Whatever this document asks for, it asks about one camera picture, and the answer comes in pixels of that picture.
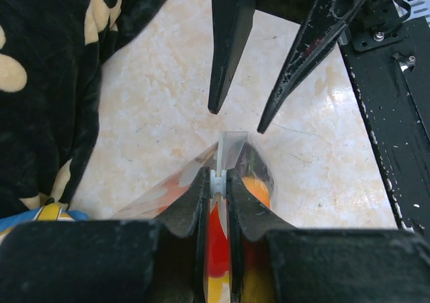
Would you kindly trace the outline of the orange toy fruit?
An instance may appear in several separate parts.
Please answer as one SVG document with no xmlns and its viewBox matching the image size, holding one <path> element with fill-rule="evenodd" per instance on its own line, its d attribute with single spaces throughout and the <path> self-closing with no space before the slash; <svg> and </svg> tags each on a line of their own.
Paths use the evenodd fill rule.
<svg viewBox="0 0 430 303">
<path fill-rule="evenodd" d="M 190 182 L 180 182 L 177 177 L 166 180 L 160 190 L 165 193 L 159 198 L 157 214 L 163 212 L 175 200 L 182 196 L 189 188 Z"/>
</svg>

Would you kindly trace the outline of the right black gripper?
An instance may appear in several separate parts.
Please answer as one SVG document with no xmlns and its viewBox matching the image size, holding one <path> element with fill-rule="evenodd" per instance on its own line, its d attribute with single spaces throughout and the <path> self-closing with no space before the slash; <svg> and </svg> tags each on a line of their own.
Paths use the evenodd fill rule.
<svg viewBox="0 0 430 303">
<path fill-rule="evenodd" d="M 286 98 L 335 47 L 366 0 L 212 0 L 214 51 L 208 109 L 226 99 L 256 10 L 301 24 L 267 100 L 257 131 L 263 134 Z"/>
</svg>

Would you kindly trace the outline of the clear dotted zip top bag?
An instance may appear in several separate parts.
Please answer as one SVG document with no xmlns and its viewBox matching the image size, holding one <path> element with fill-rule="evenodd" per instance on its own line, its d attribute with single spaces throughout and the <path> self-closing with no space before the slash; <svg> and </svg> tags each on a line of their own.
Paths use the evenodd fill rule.
<svg viewBox="0 0 430 303">
<path fill-rule="evenodd" d="M 149 189 L 146 193 L 135 199 L 133 202 L 128 204 L 114 214 L 114 218 L 117 219 L 131 219 L 131 218 L 143 218 L 149 219 L 157 216 L 157 209 L 159 204 L 159 198 L 165 193 L 160 188 L 162 184 L 171 178 L 177 177 L 180 182 L 190 182 L 194 180 L 198 171 L 201 168 L 209 169 L 210 173 L 210 191 L 209 191 L 209 202 L 210 211 L 213 204 L 219 200 L 226 201 L 226 172 L 229 169 L 235 169 L 238 157 L 242 151 L 244 143 L 252 144 L 263 160 L 265 161 L 267 168 L 268 164 L 264 155 L 260 153 L 257 143 L 254 141 L 253 136 L 250 132 L 239 132 L 239 131 L 224 131 L 220 133 L 218 142 L 210 146 L 203 153 L 198 155 L 195 159 L 188 162 L 185 166 L 180 168 L 174 174 L 168 176 L 166 179 L 157 183 L 154 187 Z M 271 196 L 273 194 L 273 177 L 268 168 L 269 177 L 266 181 L 262 180 L 269 192 L 270 192 L 270 205 Z M 226 219 L 227 219 L 227 202 L 226 202 Z"/>
</svg>

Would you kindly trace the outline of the yellow toy lemon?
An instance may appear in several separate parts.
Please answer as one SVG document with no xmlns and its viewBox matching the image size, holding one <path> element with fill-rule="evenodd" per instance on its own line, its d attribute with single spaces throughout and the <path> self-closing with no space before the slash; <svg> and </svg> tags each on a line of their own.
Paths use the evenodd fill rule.
<svg viewBox="0 0 430 303">
<path fill-rule="evenodd" d="M 266 207 L 270 208 L 270 192 L 266 184 L 256 177 L 243 177 L 242 181 L 247 190 Z"/>
</svg>

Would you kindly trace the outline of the green orange toy mango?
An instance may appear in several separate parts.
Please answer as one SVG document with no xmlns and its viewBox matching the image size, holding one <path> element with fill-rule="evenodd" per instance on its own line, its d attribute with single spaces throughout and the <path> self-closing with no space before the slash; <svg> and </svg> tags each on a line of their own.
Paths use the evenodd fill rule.
<svg viewBox="0 0 430 303">
<path fill-rule="evenodd" d="M 243 145 L 235 169 L 241 177 L 256 177 L 264 181 L 269 177 L 265 161 L 257 149 L 248 142 Z"/>
</svg>

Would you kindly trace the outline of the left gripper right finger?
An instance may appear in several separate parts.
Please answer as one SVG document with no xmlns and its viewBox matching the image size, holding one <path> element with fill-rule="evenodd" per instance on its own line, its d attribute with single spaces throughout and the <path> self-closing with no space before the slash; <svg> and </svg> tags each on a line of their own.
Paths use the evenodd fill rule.
<svg viewBox="0 0 430 303">
<path fill-rule="evenodd" d="M 429 245 L 390 229 L 296 228 L 227 173 L 233 302 L 428 302 Z"/>
</svg>

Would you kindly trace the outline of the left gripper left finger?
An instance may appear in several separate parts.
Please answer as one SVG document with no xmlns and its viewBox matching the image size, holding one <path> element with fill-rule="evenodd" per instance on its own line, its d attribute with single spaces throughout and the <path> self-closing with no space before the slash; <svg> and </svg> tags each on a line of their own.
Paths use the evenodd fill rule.
<svg viewBox="0 0 430 303">
<path fill-rule="evenodd" d="M 155 255 L 151 302 L 205 302 L 208 294 L 209 169 L 157 216 L 163 224 Z"/>
</svg>

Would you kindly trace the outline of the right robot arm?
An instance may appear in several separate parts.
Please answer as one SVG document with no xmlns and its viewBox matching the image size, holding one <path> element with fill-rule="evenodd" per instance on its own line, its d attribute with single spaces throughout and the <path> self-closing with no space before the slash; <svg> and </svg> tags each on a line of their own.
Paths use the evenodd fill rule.
<svg viewBox="0 0 430 303">
<path fill-rule="evenodd" d="M 319 124 L 387 136 L 429 135 L 427 0 L 212 0 L 208 109 L 217 114 L 255 19 L 289 50 L 254 93 L 259 133 L 315 133 Z"/>
</svg>

